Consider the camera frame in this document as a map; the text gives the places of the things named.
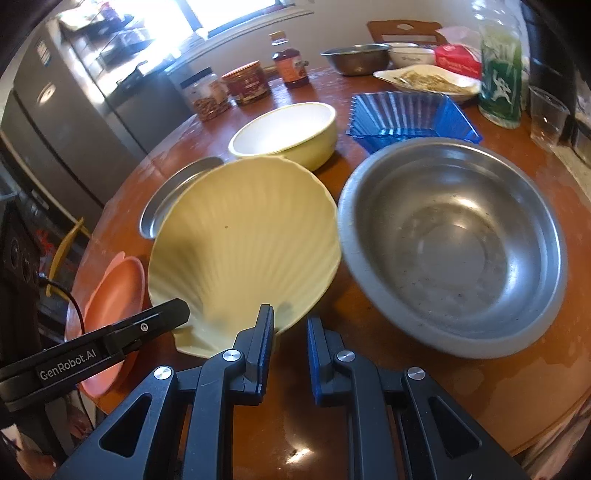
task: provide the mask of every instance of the plate of food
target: plate of food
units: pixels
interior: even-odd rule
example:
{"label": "plate of food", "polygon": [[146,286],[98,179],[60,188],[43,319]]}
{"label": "plate of food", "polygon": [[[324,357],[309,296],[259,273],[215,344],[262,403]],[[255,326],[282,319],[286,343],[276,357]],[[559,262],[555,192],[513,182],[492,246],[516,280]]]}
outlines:
{"label": "plate of food", "polygon": [[398,70],[375,72],[374,77],[396,85],[403,92],[445,93],[462,103],[480,92],[480,80],[450,72],[435,65],[411,65]]}

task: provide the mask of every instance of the bottle of brown liquid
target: bottle of brown liquid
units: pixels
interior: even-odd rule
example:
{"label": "bottle of brown liquid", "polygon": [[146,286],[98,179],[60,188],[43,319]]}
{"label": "bottle of brown liquid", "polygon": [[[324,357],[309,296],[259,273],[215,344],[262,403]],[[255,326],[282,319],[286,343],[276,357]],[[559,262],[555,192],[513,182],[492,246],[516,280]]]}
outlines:
{"label": "bottle of brown liquid", "polygon": [[290,47],[285,32],[279,31],[269,36],[271,37],[271,45],[274,47],[281,45],[280,48],[283,48],[283,50],[275,52],[273,61],[285,86],[292,89],[308,85],[310,79],[305,68],[308,62],[301,59],[298,50]]}

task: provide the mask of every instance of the green bottle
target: green bottle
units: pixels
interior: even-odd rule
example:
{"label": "green bottle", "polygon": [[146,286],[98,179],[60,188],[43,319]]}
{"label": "green bottle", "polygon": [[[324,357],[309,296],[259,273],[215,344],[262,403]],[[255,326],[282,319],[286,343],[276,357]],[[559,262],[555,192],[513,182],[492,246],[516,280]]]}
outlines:
{"label": "green bottle", "polygon": [[516,17],[503,0],[474,0],[482,36],[482,84],[478,108],[504,128],[521,119],[521,36]]}

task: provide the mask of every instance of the plastic cup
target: plastic cup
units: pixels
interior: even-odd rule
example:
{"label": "plastic cup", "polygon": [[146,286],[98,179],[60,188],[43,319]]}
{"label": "plastic cup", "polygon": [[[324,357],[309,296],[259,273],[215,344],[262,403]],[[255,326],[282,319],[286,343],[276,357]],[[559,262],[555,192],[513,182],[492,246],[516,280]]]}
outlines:
{"label": "plastic cup", "polygon": [[569,115],[567,106],[554,95],[530,86],[531,139],[540,148],[552,151],[558,143]]}

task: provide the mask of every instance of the silver plate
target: silver plate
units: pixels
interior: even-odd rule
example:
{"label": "silver plate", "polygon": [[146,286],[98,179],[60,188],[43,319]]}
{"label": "silver plate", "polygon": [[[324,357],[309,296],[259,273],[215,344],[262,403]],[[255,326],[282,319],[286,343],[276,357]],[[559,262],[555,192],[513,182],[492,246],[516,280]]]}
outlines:
{"label": "silver plate", "polygon": [[339,235],[351,273],[395,325],[468,358],[510,355],[552,324],[566,244],[535,184],[466,142],[386,147],[349,178]]}
{"label": "silver plate", "polygon": [[219,157],[200,158],[170,177],[152,195],[142,212],[139,219],[140,234],[149,240],[156,238],[166,214],[182,192],[187,190],[200,175],[222,164],[223,160]]}

